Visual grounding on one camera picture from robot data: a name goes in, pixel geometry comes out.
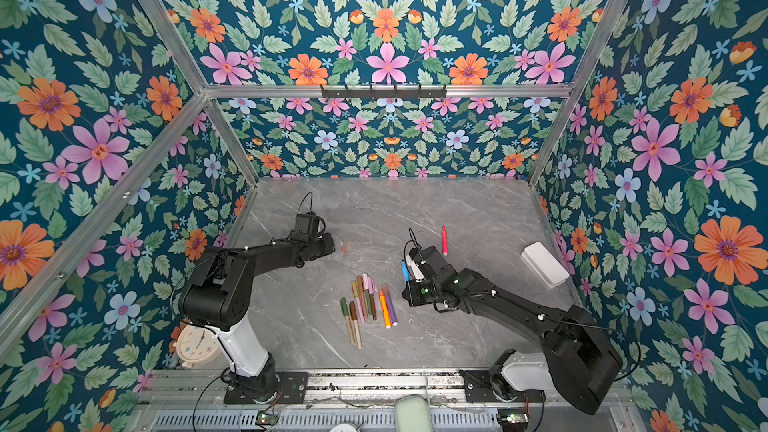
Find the blue marker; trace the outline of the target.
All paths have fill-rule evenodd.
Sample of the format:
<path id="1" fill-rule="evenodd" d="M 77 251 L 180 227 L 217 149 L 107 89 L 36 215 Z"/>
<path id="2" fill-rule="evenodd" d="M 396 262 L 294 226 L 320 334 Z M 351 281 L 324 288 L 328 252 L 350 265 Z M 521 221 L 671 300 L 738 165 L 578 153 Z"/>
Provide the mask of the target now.
<path id="1" fill-rule="evenodd" d="M 411 277 L 410 277 L 410 271 L 409 271 L 408 265 L 405 260 L 401 262 L 401 270 L 402 270 L 403 280 L 407 284 L 411 280 Z"/>

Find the purple marker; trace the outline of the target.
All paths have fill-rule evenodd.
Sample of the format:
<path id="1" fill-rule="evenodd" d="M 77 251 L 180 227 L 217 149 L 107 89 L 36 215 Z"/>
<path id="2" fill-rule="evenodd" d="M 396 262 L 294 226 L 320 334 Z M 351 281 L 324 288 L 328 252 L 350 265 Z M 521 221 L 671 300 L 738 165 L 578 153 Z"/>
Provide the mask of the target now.
<path id="1" fill-rule="evenodd" d="M 396 315 L 396 310 L 395 310 L 395 307 L 394 307 L 394 302 L 392 300 L 392 296 L 391 296 L 389 287 L 387 285 L 383 285 L 382 286 L 382 290 L 383 290 L 383 295 L 384 295 L 384 298 L 385 298 L 385 302 L 387 304 L 387 311 L 388 311 L 388 315 L 389 315 L 389 318 L 390 318 L 391 326 L 392 327 L 397 326 L 398 325 L 398 318 L 397 318 L 397 315 Z"/>

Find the pink highlighter marker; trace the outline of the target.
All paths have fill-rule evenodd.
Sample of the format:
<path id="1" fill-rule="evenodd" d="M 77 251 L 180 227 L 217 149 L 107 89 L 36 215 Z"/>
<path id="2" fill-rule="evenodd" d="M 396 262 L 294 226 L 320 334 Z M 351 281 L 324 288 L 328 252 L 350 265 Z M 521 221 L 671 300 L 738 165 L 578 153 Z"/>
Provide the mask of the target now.
<path id="1" fill-rule="evenodd" d="M 442 226 L 442 230 L 441 230 L 441 250 L 442 250 L 443 256 L 448 255 L 449 253 L 448 231 L 445 225 Z"/>

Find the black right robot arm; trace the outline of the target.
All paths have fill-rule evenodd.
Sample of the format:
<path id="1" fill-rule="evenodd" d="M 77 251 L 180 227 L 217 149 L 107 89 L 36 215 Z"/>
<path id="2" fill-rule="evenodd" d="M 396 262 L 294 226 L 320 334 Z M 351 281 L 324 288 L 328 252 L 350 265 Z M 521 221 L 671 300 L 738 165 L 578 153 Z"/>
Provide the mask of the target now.
<path id="1" fill-rule="evenodd" d="M 428 304 L 438 313 L 461 311 L 517 333 L 540 351 L 502 353 L 479 385 L 502 402 L 525 392 L 553 390 L 582 413 L 594 415 L 623 362 L 607 329 L 583 308 L 541 305 L 509 292 L 482 274 L 456 270 L 434 247 L 415 246 L 405 253 L 410 280 L 402 297 L 411 307 Z"/>

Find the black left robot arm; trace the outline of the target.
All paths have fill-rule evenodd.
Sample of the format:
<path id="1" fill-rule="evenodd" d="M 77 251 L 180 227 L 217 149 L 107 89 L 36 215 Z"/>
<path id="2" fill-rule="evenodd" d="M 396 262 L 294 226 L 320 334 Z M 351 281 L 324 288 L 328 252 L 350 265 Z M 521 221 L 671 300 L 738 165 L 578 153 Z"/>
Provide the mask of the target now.
<path id="1" fill-rule="evenodd" d="M 332 235 L 275 239 L 266 245 L 211 248 L 182 289 L 179 308 L 196 327 L 211 332 L 228 360 L 224 374 L 227 404 L 265 404 L 279 394 L 274 357 L 261 345 L 248 317 L 254 279 L 335 251 Z"/>

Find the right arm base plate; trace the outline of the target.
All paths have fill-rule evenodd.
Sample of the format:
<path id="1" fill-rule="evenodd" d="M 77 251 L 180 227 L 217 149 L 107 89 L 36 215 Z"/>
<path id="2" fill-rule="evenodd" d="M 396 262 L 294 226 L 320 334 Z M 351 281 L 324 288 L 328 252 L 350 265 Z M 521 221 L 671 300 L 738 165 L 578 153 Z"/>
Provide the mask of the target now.
<path id="1" fill-rule="evenodd" d="M 465 400 L 469 403 L 543 403 L 544 391 L 532 389 L 521 391 L 508 384 L 499 373 L 486 370 L 460 369 L 463 379 Z"/>

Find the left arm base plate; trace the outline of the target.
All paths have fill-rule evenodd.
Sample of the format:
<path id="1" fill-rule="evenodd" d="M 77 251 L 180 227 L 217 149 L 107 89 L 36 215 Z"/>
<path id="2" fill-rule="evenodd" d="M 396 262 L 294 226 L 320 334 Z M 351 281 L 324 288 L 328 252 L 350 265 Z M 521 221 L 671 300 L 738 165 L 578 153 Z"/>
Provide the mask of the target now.
<path id="1" fill-rule="evenodd" d="M 226 405 L 295 405 L 304 402 L 307 372 L 263 372 L 259 376 L 230 375 L 223 399 Z"/>

